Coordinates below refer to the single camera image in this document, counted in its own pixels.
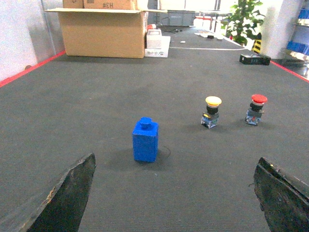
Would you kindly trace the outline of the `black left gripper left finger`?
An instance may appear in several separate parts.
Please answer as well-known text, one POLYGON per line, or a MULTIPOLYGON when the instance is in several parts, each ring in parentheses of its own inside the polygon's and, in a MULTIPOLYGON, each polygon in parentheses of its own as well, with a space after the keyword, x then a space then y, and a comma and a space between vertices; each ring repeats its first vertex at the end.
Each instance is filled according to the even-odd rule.
POLYGON ((85 155, 53 185, 1 218, 2 232, 76 232, 88 202, 96 157, 85 155))

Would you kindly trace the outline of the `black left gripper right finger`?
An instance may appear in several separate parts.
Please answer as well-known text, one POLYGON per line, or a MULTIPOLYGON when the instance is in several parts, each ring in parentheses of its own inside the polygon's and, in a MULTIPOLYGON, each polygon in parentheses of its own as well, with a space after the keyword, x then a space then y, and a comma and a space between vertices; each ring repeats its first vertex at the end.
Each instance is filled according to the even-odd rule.
POLYGON ((261 157, 254 172, 254 192, 272 232, 309 230, 309 186, 261 157))

